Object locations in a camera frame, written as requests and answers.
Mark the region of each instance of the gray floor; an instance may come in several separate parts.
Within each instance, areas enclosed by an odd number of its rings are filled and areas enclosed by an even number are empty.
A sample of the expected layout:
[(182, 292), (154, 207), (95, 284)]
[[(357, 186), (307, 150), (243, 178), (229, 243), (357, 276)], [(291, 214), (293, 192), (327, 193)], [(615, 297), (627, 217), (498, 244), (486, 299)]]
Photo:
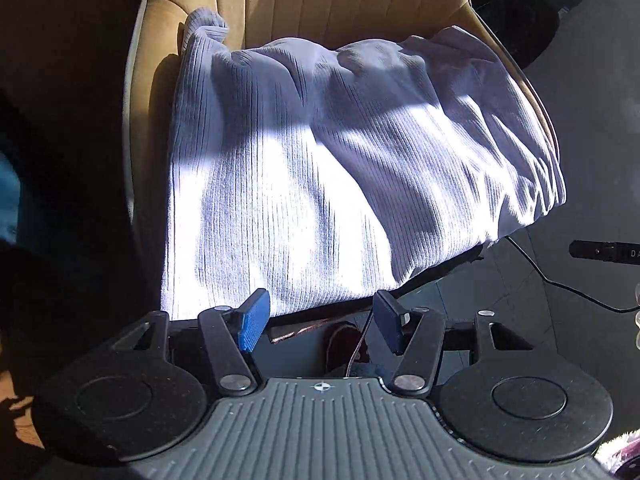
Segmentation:
[[(534, 259), (526, 229), (513, 235)], [(428, 306), (446, 314), (448, 319), (472, 320), (478, 310), (493, 310), (506, 324), (533, 345), (556, 350), (542, 280), (529, 263), (506, 240), (486, 250), (484, 259), (465, 264), (438, 282), (428, 283), (403, 296), (407, 307)], [(351, 319), (362, 327), (366, 313)], [(375, 324), (367, 333), (372, 362), (389, 370), (396, 368), (399, 357), (386, 348)], [(322, 331), (317, 330), (277, 345), (263, 339), (254, 351), (260, 371), (270, 376), (317, 376), (322, 373)], [(438, 382), (468, 365), (468, 352), (445, 352)]]
[[(566, 204), (530, 229), (548, 276), (614, 308), (636, 304), (638, 266), (572, 258), (573, 240), (640, 242), (640, 0), (583, 0), (526, 69), (556, 128)], [(547, 287), (558, 350), (611, 394), (609, 436), (640, 428), (634, 314)]]

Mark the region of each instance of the metal pivot screw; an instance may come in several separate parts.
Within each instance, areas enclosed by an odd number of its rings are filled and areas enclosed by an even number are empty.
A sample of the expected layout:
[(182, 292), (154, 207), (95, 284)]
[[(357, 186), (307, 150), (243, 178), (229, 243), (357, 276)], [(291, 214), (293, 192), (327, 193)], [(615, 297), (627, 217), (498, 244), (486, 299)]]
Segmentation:
[(244, 375), (225, 375), (220, 379), (220, 386), (230, 392), (242, 392), (251, 386), (251, 379)]
[(406, 392), (417, 392), (424, 388), (425, 380), (417, 375), (405, 374), (394, 378), (394, 386)]

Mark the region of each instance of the black circular pad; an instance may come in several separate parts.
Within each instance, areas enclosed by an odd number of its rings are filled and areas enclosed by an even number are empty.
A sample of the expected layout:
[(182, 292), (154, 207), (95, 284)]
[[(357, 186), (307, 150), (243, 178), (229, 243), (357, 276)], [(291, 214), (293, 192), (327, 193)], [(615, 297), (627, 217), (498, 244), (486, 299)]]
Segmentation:
[(492, 393), (496, 405), (519, 418), (543, 420), (566, 406), (566, 394), (555, 383), (539, 377), (512, 377), (499, 383)]
[(543, 350), (492, 351), (442, 387), (440, 413), (469, 444), (514, 462), (590, 452), (613, 416), (607, 391)]
[(184, 439), (207, 405), (201, 384), (165, 359), (168, 317), (152, 312), (43, 385), (33, 422), (47, 450), (117, 465)]
[(98, 420), (135, 416), (149, 405), (151, 388), (134, 378), (102, 377), (85, 384), (78, 394), (78, 408)]

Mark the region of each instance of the logo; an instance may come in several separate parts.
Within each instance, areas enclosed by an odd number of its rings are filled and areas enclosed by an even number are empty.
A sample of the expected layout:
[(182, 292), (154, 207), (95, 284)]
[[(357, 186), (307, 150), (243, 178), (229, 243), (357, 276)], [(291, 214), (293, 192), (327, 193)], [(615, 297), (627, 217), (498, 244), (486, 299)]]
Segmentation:
[(317, 383), (313, 385), (313, 389), (316, 392), (320, 392), (320, 393), (324, 393), (329, 391), (331, 388), (333, 388), (333, 386), (331, 386), (330, 384), (327, 383)]

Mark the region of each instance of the folded cloth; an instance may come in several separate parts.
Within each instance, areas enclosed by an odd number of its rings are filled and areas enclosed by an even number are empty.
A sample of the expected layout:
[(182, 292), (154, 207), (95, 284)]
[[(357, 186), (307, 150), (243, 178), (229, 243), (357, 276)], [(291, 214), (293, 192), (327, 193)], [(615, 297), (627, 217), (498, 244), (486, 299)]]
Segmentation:
[(259, 287), (272, 316), (395, 289), (564, 202), (530, 103), (464, 30), (235, 52), (227, 30), (209, 9), (185, 25), (161, 291), (172, 319)]

